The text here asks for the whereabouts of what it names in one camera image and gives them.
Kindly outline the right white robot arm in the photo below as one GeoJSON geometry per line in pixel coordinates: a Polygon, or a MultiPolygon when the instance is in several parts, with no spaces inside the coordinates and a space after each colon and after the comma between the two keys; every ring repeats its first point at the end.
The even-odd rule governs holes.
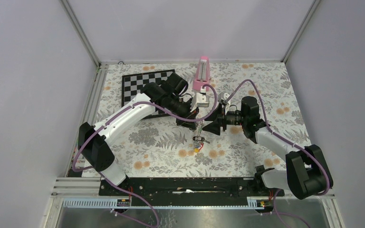
{"type": "Polygon", "coordinates": [[[203,127],[204,131],[220,135],[228,125],[241,126],[247,139],[274,152],[286,163],[284,171],[263,166],[256,168],[253,188],[258,195],[265,196],[272,189],[282,189],[291,191],[302,200],[326,193],[333,187],[321,148],[315,144],[301,147],[272,131],[261,118],[255,97],[242,98],[240,109],[236,111],[229,111],[227,106],[227,102],[220,101],[216,110],[206,118],[208,124],[203,127]]]}

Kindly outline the keyring with coloured key tags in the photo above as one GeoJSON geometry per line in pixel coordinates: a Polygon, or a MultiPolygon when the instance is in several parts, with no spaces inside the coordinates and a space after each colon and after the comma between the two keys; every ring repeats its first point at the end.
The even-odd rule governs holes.
{"type": "Polygon", "coordinates": [[[205,139],[204,136],[202,136],[202,129],[203,125],[200,125],[198,128],[198,132],[192,138],[195,153],[199,153],[206,143],[210,143],[208,140],[205,139]]]}

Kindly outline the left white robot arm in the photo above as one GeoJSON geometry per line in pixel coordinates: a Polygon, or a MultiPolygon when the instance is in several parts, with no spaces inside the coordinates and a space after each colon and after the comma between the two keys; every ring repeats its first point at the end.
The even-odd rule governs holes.
{"type": "Polygon", "coordinates": [[[110,181],[110,189],[116,195],[125,194],[128,191],[127,176],[115,161],[111,145],[123,132],[156,111],[177,116],[178,124],[193,130],[198,103],[207,101],[207,98],[203,95],[204,89],[200,89],[184,101],[183,93],[187,87],[187,81],[172,73],[166,80],[146,84],[129,103],[108,118],[93,125],[83,123],[79,128],[75,157],[83,155],[91,168],[110,181]]]}

